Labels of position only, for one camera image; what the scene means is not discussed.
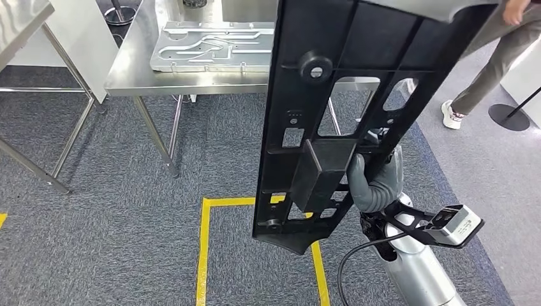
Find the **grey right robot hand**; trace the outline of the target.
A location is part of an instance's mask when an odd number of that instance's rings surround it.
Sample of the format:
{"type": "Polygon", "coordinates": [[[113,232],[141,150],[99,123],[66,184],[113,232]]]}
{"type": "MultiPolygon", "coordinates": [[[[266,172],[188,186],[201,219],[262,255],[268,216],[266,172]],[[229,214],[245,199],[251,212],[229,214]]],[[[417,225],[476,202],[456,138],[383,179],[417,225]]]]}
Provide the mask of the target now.
{"type": "Polygon", "coordinates": [[[381,210],[397,199],[403,190],[403,150],[397,145],[372,181],[365,176],[366,160],[355,153],[346,176],[353,201],[363,211],[381,210]]]}

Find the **person's hand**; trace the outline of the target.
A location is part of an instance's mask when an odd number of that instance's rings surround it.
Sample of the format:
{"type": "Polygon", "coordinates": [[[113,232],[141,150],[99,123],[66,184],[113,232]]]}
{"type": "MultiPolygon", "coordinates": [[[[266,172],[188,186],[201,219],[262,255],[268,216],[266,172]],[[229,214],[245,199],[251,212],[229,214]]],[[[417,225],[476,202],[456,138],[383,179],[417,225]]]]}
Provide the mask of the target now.
{"type": "Polygon", "coordinates": [[[505,9],[502,15],[505,23],[518,26],[522,22],[524,12],[530,3],[530,0],[508,0],[505,3],[505,9]]]}

